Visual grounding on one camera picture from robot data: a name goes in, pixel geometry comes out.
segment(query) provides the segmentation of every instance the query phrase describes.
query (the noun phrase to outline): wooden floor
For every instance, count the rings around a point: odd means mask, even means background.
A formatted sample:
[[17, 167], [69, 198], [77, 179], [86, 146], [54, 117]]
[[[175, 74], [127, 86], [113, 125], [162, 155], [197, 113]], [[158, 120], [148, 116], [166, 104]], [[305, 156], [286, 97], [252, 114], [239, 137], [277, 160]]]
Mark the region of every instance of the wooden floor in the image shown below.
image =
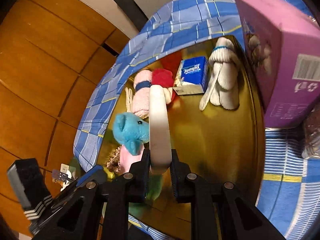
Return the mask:
[[73, 157], [73, 141], [97, 83], [129, 39], [79, 0], [18, 0], [0, 25], [0, 213], [30, 235], [6, 170], [36, 158], [53, 196], [53, 169]]

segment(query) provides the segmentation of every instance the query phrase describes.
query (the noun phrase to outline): metal screw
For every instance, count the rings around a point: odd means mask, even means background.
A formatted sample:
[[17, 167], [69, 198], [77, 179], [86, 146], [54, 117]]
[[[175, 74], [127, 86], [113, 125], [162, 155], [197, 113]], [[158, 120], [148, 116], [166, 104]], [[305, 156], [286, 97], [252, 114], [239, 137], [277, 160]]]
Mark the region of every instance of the metal screw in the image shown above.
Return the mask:
[[224, 187], [227, 188], [227, 189], [233, 189], [233, 184], [231, 182], [226, 182], [224, 184]]
[[194, 174], [194, 173], [189, 173], [189, 174], [187, 175], [187, 178], [188, 178], [188, 179], [196, 179], [196, 178], [197, 178], [197, 175]]
[[130, 173], [130, 172], [127, 172], [127, 173], [125, 173], [125, 174], [123, 175], [123, 177], [124, 177], [125, 179], [132, 179], [132, 178], [133, 178], [133, 174]]
[[85, 186], [89, 189], [92, 189], [96, 186], [97, 184], [94, 181], [88, 182]]

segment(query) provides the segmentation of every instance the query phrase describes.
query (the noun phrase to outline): brown curly hair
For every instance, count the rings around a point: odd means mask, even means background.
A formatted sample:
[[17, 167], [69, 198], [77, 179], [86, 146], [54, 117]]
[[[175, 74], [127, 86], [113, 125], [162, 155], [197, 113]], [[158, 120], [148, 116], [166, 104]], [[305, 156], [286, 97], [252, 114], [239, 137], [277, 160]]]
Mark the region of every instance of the brown curly hair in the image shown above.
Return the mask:
[[105, 163], [107, 169], [115, 174], [120, 173], [120, 148], [119, 146], [110, 156], [110, 159]]

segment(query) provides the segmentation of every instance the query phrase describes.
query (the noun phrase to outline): checkered tablecloth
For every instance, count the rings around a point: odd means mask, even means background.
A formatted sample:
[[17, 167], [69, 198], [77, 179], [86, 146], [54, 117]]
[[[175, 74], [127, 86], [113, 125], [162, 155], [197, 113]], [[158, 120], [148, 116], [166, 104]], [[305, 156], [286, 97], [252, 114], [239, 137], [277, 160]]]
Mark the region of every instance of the checkered tablecloth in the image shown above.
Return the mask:
[[[285, 1], [311, 15], [302, 0]], [[82, 168], [88, 171], [95, 165], [115, 104], [132, 74], [170, 53], [226, 34], [244, 48], [234, 0], [173, 0], [159, 9], [92, 93], [74, 141]], [[301, 128], [266, 132], [258, 208], [290, 240], [303, 236], [320, 208], [320, 161], [301, 158], [302, 138]]]

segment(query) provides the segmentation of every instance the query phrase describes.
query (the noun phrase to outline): blue tissue pack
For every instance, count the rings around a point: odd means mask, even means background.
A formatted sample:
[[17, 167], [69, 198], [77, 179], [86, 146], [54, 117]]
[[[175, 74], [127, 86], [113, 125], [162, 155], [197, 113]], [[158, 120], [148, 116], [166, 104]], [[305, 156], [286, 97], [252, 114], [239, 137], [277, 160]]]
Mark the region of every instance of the blue tissue pack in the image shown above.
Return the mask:
[[180, 79], [173, 89], [178, 95], [203, 94], [207, 88], [208, 61], [206, 57], [182, 60], [177, 73]]

